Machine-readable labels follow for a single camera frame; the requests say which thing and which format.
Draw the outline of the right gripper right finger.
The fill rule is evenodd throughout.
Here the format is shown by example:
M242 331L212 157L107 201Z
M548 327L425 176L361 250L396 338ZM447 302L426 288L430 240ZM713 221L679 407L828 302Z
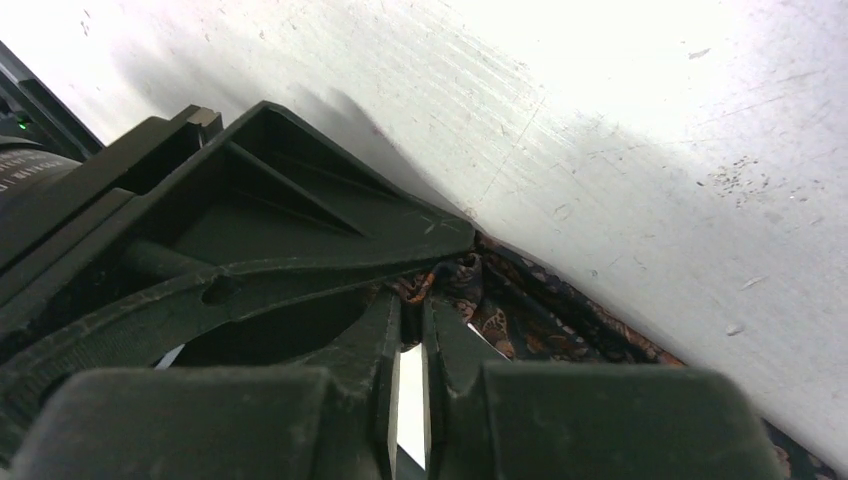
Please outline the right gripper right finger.
M510 361L422 309L432 479L778 479L741 390L709 370Z

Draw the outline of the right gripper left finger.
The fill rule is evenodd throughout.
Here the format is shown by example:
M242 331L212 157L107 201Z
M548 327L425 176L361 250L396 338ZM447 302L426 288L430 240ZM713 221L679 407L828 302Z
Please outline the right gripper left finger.
M380 292L301 362L91 370L50 399L14 479L391 479L402 308Z

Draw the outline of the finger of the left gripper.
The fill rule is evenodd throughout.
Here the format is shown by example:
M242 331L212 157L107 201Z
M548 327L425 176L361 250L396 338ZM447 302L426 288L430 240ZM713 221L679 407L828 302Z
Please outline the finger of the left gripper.
M467 221L263 102L149 192L109 192L1 269L1 341L29 345L139 290L212 267L277 258L414 264L463 253L474 237Z

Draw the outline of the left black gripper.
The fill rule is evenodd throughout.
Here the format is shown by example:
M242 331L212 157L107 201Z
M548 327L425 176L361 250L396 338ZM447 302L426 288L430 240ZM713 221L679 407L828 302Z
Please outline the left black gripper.
M7 47L1 48L1 269L8 271L109 192L149 192L223 129L190 105L108 146ZM47 335L1 366L1 461L65 376L146 367L231 322L377 283L364 268L203 270L141 290Z

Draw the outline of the dark orange paisley tie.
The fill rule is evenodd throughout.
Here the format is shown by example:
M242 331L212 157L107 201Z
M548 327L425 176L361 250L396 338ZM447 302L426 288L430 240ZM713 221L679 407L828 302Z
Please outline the dark orange paisley tie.
M566 281L485 236L464 256L390 286L411 305L443 297L510 360L681 363Z

